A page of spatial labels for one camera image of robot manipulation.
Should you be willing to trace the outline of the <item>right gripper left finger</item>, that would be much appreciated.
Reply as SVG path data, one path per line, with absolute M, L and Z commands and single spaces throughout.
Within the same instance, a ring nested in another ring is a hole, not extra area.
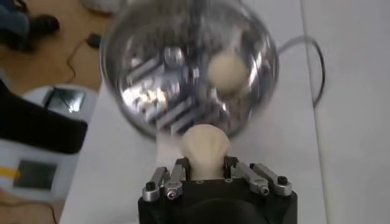
M 142 199 L 157 201 L 161 197 L 175 200 L 183 194 L 183 183 L 191 179 L 189 160 L 179 158 L 169 171 L 166 167 L 156 168 L 152 178 L 144 185 Z

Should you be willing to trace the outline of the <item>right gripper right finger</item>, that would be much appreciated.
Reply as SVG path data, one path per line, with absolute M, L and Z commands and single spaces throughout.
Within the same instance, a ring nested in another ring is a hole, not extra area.
M 277 175 L 262 163 L 240 162 L 237 157 L 224 158 L 224 177 L 226 179 L 243 178 L 250 191 L 267 197 L 270 192 L 282 197 L 292 195 L 292 184 L 285 176 Z

